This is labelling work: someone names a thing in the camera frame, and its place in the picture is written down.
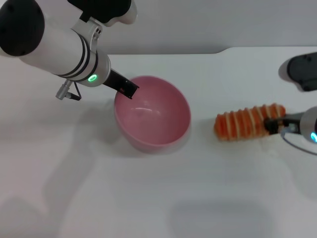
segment green indicator light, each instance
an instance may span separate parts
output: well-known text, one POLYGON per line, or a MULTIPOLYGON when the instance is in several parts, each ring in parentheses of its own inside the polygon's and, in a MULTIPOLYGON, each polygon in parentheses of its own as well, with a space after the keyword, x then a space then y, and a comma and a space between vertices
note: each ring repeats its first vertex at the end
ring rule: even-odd
POLYGON ((91 76, 89 77, 88 81, 89 81, 89 82, 93 82, 93 81, 95 81, 96 79, 97 79, 97 75, 96 75, 96 74, 93 74, 93 75, 91 75, 91 76))

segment white table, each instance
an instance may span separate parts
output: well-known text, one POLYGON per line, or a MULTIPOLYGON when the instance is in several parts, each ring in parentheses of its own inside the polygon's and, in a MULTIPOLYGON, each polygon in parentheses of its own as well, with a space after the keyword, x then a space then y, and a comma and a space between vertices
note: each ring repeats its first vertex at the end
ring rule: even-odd
POLYGON ((278 76, 317 47, 231 48, 215 55, 111 56, 131 78, 175 84, 192 111, 187 144, 147 155, 120 135, 115 91, 80 85, 0 59, 1 238, 298 238, 317 235, 317 158, 279 136, 220 143, 218 113, 280 103, 317 104, 278 76))

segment pink bowl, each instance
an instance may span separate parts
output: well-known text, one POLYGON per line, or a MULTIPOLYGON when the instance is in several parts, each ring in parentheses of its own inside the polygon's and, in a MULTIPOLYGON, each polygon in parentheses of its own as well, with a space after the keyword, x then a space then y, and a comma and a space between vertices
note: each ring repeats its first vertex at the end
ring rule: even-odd
POLYGON ((117 93, 116 121, 137 149, 154 152, 174 145, 190 127, 191 113, 184 95, 169 82, 153 76, 133 78, 140 88, 128 99, 117 93))

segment orange toy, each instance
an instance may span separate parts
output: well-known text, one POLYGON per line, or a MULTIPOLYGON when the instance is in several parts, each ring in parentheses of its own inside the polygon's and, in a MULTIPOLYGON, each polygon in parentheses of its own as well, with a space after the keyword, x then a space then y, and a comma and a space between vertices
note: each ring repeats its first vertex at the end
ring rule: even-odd
POLYGON ((237 112, 218 114, 213 128, 219 140, 253 139, 269 135, 264 127, 266 118, 280 118, 285 114, 285 108, 278 104, 245 108, 237 112))

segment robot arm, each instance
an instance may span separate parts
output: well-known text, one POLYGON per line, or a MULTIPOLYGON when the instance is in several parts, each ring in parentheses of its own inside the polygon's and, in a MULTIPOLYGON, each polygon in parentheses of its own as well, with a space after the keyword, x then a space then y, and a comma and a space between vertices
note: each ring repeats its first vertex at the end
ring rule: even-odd
POLYGON ((87 87, 103 84, 132 98, 138 86, 112 70, 107 54, 98 52, 97 42, 103 28, 91 17, 105 25, 117 21, 131 24, 137 13, 134 2, 69 2, 83 9, 83 14, 72 29, 63 29, 42 13, 35 0, 7 0, 0 8, 0 55, 18 57, 31 66, 65 78, 56 95, 61 100, 67 96, 72 82, 87 87), (105 2, 122 4, 114 4, 114 13, 108 18, 105 14, 100 17, 100 7, 106 7, 105 2))
MULTIPOLYGON (((301 92, 317 90, 317 53, 296 56, 285 61, 279 68, 281 79, 295 83, 301 92)), ((285 132, 301 134, 309 142, 317 143, 317 107, 303 113, 287 115, 278 120, 267 120, 265 126, 268 131, 277 132, 279 125, 288 127, 285 132)), ((286 142, 285 133, 281 134, 286 142)), ((307 152, 298 146, 297 149, 307 152)))

